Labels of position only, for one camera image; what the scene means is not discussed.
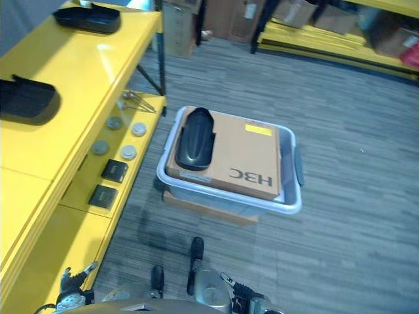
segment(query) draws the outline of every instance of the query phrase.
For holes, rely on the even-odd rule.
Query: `yellow shelving unit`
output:
[[[71,266],[74,272],[78,272],[94,260],[102,260],[153,136],[158,117],[166,104],[166,98],[162,96],[141,96],[156,112],[120,110],[116,107],[112,110],[110,116],[121,117],[124,125],[115,131],[102,127],[96,140],[109,143],[108,153],[100,156],[91,151],[87,153],[21,270],[3,306],[4,313],[32,313],[42,304],[54,303],[60,291],[60,277],[66,267]],[[132,101],[128,103],[130,106],[135,105]],[[131,133],[132,124],[136,122],[142,122],[147,127],[147,133],[142,137]],[[120,157],[120,148],[124,145],[137,148],[136,158],[127,161]],[[122,183],[101,177],[108,159],[128,164]],[[117,189],[118,194],[110,210],[88,204],[97,184]],[[97,269],[88,277],[84,289],[92,287],[96,272]]]
[[[121,14],[114,34],[61,27],[49,17],[0,59],[2,79],[17,74],[46,82],[61,97],[56,116],[42,126],[1,121],[2,313],[33,313],[54,303],[66,267],[79,272],[101,262],[166,105],[164,96],[138,93],[155,113],[115,108],[153,35],[162,33],[162,14],[107,6]],[[122,129],[105,127],[110,115],[122,118]],[[135,122],[146,124],[143,137],[131,134]],[[90,152],[97,139],[109,142],[104,156]],[[126,162],[124,181],[102,180],[107,160],[122,160],[119,151],[127,144],[137,156]],[[118,190],[110,211],[84,203],[96,184]]]
[[[400,14],[419,17],[417,0],[350,0]],[[404,65],[398,58],[377,54],[368,46],[360,29],[341,35],[306,25],[301,29],[281,24],[273,18],[258,38],[259,48],[321,58],[355,65],[392,75],[417,79],[419,69]]]
[[[402,15],[419,18],[419,1],[417,0],[347,0],[358,5],[367,5]]]

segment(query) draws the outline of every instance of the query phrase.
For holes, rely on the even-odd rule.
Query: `yellow label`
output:
[[[251,126],[250,124],[246,124],[246,131],[263,134],[267,136],[272,136],[272,130],[268,128],[262,128],[261,126]]]

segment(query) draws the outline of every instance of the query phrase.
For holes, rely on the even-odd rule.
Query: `bin handle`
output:
[[[302,172],[302,160],[300,155],[300,148],[295,147],[294,150],[295,174],[300,186],[304,186],[304,173]]]

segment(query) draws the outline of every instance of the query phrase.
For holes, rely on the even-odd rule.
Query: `white plastic bin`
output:
[[[294,133],[284,126],[270,124],[280,129],[281,146],[281,183],[283,193],[272,201],[262,200],[239,193],[229,192],[170,177],[165,168],[170,151],[173,149],[175,136],[186,107],[177,112],[175,124],[170,130],[164,152],[157,165],[157,177],[165,183],[176,198],[192,201],[205,206],[222,209],[242,216],[261,215],[268,211],[283,214],[295,214],[301,209],[301,186],[304,184],[302,164],[296,146]]]

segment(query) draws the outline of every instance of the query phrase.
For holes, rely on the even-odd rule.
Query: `brown cardboard box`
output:
[[[188,107],[181,126],[195,108]],[[281,190],[279,129],[227,114],[211,112],[215,142],[212,160],[203,171],[190,171],[175,161],[173,146],[166,173],[178,179],[213,186],[265,200]],[[175,138],[178,142],[181,128]]]
[[[266,0],[236,0],[228,39],[250,43]]]
[[[204,28],[212,30],[215,37],[227,39],[230,36],[234,3],[234,0],[207,0]]]
[[[238,224],[240,226],[247,226],[249,224],[254,224],[258,222],[259,220],[258,216],[244,217],[244,216],[237,215],[236,213],[229,213],[221,209],[207,207],[207,206],[200,205],[191,201],[180,200],[178,198],[175,198],[172,195],[172,193],[170,193],[169,191],[164,191],[163,201],[164,203],[171,206],[180,207],[183,209],[187,209],[189,211],[194,211],[195,213],[198,213],[207,217],[232,222],[233,224]]]
[[[208,0],[204,28],[215,37],[249,43],[266,0]]]
[[[164,2],[188,9],[193,14],[198,14],[202,0],[164,0]]]
[[[164,5],[164,51],[178,57],[189,57],[195,47],[196,17],[189,9]]]
[[[356,14],[327,5],[314,22],[314,26],[327,31],[346,34],[355,26],[356,22]]]
[[[399,58],[418,42],[417,21],[399,14],[383,12],[367,30],[377,54]]]
[[[317,7],[316,4],[305,0],[282,0],[272,16],[287,25],[302,28],[310,20]]]

